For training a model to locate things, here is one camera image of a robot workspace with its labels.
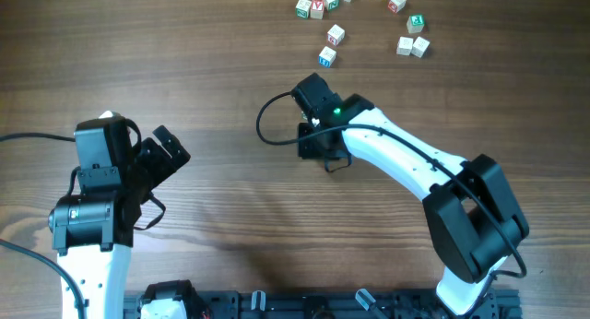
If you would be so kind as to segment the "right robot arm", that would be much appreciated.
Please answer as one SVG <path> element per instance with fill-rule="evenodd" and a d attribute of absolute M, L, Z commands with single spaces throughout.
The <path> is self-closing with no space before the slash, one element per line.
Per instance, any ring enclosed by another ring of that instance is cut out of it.
<path fill-rule="evenodd" d="M 360 95 L 341 99 L 316 73 L 290 96 L 306 119 L 298 134 L 302 158 L 365 160 L 421 202 L 445 266 L 436 295 L 454 315 L 473 313 L 529 234 L 500 165 L 484 154 L 468 160 L 434 148 Z"/>

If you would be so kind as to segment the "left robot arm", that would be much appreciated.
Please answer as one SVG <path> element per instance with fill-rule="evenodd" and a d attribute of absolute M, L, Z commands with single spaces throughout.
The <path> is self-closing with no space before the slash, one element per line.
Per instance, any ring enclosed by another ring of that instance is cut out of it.
<path fill-rule="evenodd" d="M 80 192 L 67 192 L 48 217 L 63 271 L 64 318 L 121 318 L 141 207 L 190 155 L 165 126 L 133 143 L 136 124 L 117 113 L 77 125 Z"/>

